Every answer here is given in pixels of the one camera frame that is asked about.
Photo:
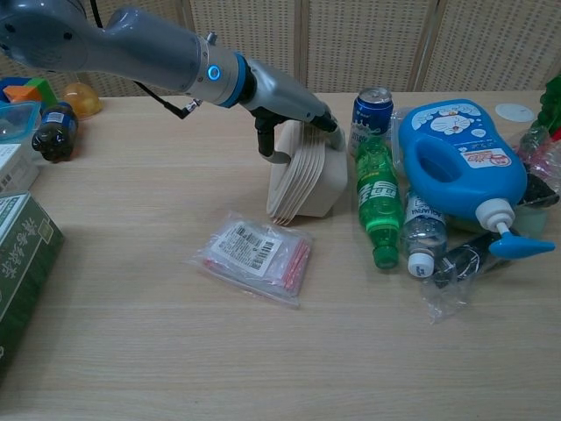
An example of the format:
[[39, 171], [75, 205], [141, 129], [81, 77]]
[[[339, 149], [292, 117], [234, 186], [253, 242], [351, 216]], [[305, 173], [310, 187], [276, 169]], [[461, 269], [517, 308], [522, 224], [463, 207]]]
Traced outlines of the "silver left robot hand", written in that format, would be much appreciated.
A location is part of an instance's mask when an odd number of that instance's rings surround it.
[[259, 154], [273, 164], [291, 161], [275, 149], [275, 127], [289, 120], [312, 125], [323, 132], [339, 129], [329, 106], [293, 76], [261, 61], [243, 60], [243, 77], [238, 103], [254, 118]]

